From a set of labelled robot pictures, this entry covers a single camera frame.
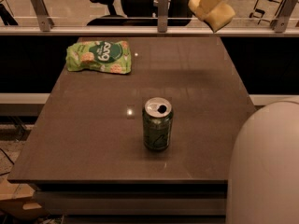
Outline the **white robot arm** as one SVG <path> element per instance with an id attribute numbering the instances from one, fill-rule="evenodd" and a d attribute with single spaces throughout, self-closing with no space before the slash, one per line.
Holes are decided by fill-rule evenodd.
<path id="1" fill-rule="evenodd" d="M 244 123 L 231 158 L 226 224 L 299 224 L 299 97 Z"/>

